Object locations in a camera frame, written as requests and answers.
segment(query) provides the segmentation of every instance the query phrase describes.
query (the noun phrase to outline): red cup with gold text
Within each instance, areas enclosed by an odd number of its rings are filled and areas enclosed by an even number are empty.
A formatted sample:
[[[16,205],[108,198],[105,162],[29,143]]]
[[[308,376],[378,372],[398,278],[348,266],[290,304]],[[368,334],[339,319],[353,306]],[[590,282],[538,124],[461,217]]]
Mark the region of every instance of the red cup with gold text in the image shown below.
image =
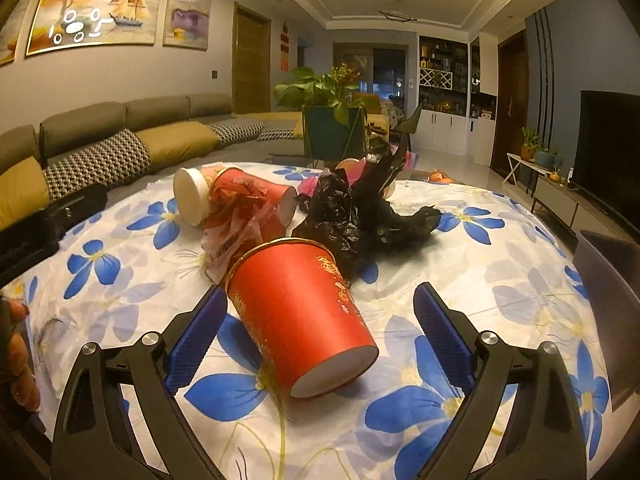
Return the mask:
[[[225,290],[292,397],[335,390],[378,358],[334,257],[315,241],[280,238],[253,248],[233,265]]]

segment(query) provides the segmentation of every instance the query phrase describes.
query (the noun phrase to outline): blue gripper pad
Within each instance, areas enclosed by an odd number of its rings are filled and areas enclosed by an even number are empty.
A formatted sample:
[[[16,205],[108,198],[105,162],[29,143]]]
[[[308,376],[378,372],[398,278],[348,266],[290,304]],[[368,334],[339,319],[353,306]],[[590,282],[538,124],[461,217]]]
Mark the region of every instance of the blue gripper pad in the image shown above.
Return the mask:
[[[427,336],[449,383],[458,386],[465,395],[468,395],[476,383],[472,371],[473,355],[443,307],[448,310],[429,283],[423,283],[415,289],[415,317]]]
[[[226,316],[226,294],[219,286],[197,310],[167,359],[164,385],[175,395],[189,386]]]

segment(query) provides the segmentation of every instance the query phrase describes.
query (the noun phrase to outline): houndstooth cushion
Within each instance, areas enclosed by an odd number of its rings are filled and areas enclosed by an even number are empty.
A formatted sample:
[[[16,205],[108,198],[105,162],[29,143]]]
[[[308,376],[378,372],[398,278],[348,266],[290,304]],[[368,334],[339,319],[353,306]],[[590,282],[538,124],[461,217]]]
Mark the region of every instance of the houndstooth cushion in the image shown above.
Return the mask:
[[[108,189],[135,182],[151,166],[142,142],[129,130],[122,130],[83,150],[72,153],[44,170],[51,201],[91,184]]]
[[[257,140],[293,139],[296,121],[265,121]]]
[[[208,126],[218,134],[220,139],[218,149],[221,150],[232,144],[257,139],[264,128],[264,123],[254,119],[236,117],[208,124]]]

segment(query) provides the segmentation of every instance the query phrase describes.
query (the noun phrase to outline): sailboat painting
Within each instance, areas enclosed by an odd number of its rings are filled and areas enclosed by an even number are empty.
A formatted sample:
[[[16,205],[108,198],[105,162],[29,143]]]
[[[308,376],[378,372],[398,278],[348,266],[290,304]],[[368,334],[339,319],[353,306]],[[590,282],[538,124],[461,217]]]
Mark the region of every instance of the sailboat painting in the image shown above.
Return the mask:
[[[40,0],[27,56],[96,44],[154,44],[160,0]]]
[[[210,10],[211,0],[167,0],[163,44],[206,50]]]

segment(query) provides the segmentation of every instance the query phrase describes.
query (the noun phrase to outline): yellow flowers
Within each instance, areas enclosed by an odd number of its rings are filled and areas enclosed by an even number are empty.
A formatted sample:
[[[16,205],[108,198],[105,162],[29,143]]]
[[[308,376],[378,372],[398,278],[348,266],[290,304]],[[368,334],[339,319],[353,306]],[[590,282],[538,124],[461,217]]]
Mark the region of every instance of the yellow flowers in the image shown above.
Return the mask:
[[[331,69],[331,75],[334,79],[335,84],[340,85],[343,83],[356,81],[356,79],[360,76],[360,73],[357,72],[357,70],[349,67],[346,63],[342,63],[340,66],[334,66]]]

